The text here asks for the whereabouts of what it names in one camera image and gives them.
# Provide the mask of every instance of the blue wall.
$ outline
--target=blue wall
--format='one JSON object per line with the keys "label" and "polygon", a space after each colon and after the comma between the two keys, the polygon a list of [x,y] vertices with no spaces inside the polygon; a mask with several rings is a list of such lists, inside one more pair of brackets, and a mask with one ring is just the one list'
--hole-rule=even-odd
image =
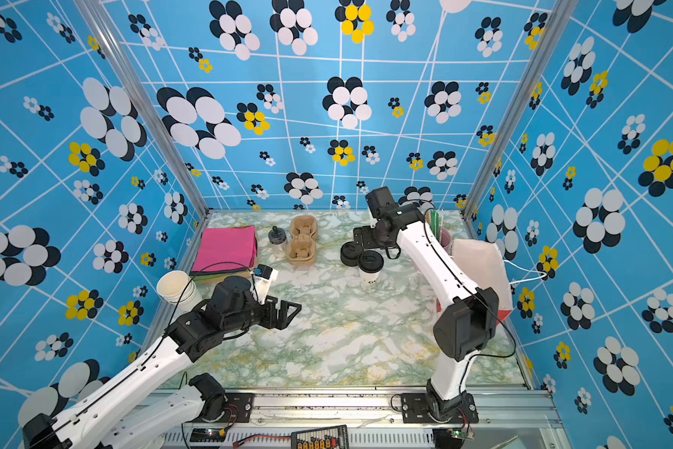
{"label": "blue wall", "polygon": [[512,321],[575,448],[673,448],[673,0],[651,3],[579,2],[473,222],[548,273]]}
{"label": "blue wall", "polygon": [[71,1],[0,1],[0,448],[132,360],[198,220],[89,35]]}
{"label": "blue wall", "polygon": [[[327,209],[345,207],[346,201],[353,209],[364,208],[364,193],[384,184],[396,198],[407,187],[423,189],[424,198],[445,208],[455,208],[457,195],[469,192],[493,138],[482,135],[498,132],[540,30],[548,28],[554,0],[496,3],[107,0],[103,5],[161,116],[185,114],[179,123],[167,119],[168,129],[212,208]],[[353,32],[354,24],[344,20],[352,14]],[[458,93],[448,96],[457,85]],[[158,102],[160,92],[165,98],[188,97],[198,89],[219,102],[235,129],[225,123],[209,136],[211,122],[197,117],[194,107],[185,106],[191,109],[187,113],[177,101],[173,106],[163,101],[167,107]],[[278,97],[268,101],[269,92]],[[438,92],[438,98],[429,97]],[[339,106],[330,115],[334,101],[346,102],[346,118]],[[245,116],[250,107],[256,117]],[[477,135],[482,127],[485,132]],[[205,134],[197,137],[195,131]],[[196,148],[202,138],[206,143]],[[444,168],[431,172],[430,162]],[[291,173],[312,176],[318,191],[294,183]],[[296,185],[292,196],[285,184]]]}

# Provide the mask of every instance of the table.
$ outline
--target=table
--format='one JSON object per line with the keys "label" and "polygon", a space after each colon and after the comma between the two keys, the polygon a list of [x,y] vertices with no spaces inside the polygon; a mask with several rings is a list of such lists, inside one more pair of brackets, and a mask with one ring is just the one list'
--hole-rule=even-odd
{"label": "table", "polygon": [[[276,259],[267,234],[272,225],[288,232],[292,218],[305,212],[319,224],[317,256],[313,266],[298,268]],[[468,238],[458,211],[442,214],[454,238]],[[256,227],[259,262],[279,270],[269,294],[303,308],[285,330],[256,326],[212,349],[187,370],[189,378],[207,372],[225,388],[425,385],[439,355],[431,334],[436,295],[404,253],[385,259],[378,288],[359,287],[358,269],[342,265],[339,249],[368,222],[367,211],[214,211],[208,228]],[[210,297],[214,283],[198,288]],[[497,332],[484,352],[509,354],[511,345]],[[181,376],[162,388],[177,388]],[[467,383],[523,384],[523,378],[514,357],[478,357]]]}

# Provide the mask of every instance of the white paper cup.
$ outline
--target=white paper cup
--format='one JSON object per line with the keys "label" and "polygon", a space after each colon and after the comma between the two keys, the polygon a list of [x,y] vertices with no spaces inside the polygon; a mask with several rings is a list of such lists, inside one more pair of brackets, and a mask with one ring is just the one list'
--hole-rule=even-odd
{"label": "white paper cup", "polygon": [[377,283],[379,273],[384,267],[384,258],[377,251],[368,249],[359,255],[357,266],[359,266],[359,274],[362,276],[361,287],[368,290]]}
{"label": "white paper cup", "polygon": [[202,301],[201,293],[197,290],[194,281],[189,279],[188,274],[179,270],[162,276],[157,282],[157,293],[170,304],[177,304],[177,307],[184,312],[190,312]]}

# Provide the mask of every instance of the robotic arm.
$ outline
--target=robotic arm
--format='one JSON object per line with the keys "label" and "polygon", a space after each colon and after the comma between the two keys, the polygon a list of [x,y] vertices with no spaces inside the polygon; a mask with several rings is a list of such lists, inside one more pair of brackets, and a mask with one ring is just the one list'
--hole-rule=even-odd
{"label": "robotic arm", "polygon": [[467,277],[438,244],[415,204],[399,206],[389,189],[381,187],[366,195],[371,226],[354,229],[364,248],[396,248],[404,251],[429,281],[443,312],[433,327],[441,349],[436,371],[426,384],[429,413],[447,422],[466,401],[466,378],[475,356],[496,330],[498,296],[482,290]]}
{"label": "robotic arm", "polygon": [[152,390],[221,344],[226,334],[246,333],[253,325],[284,329],[301,311],[301,305],[288,301],[278,309],[278,300],[265,292],[260,301],[250,287],[237,276],[217,284],[211,299],[178,317],[160,340],[94,393],[53,418],[32,418],[22,428],[25,449],[134,449],[175,424],[217,419],[224,389],[208,374],[196,376],[161,403],[125,416]]}

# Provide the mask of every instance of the white rope handle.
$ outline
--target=white rope handle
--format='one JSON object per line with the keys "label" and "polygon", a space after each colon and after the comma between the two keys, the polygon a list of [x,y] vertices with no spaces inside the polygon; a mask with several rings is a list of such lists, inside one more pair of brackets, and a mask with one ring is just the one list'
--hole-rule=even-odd
{"label": "white rope handle", "polygon": [[506,260],[506,259],[504,259],[504,262],[506,262],[506,263],[508,263],[508,264],[512,264],[512,265],[515,266],[516,268],[518,268],[518,269],[520,269],[520,270],[522,270],[522,271],[528,272],[528,273],[540,273],[540,274],[541,274],[541,276],[539,276],[539,277],[531,277],[531,278],[529,278],[529,279],[522,279],[522,280],[520,280],[520,281],[512,281],[512,282],[509,283],[509,285],[520,284],[520,283],[522,283],[522,282],[526,282],[526,281],[536,281],[536,280],[541,279],[543,276],[546,276],[546,275],[547,275],[545,272],[540,272],[538,269],[526,269],[526,268],[521,268],[519,265],[513,263],[511,260]]}

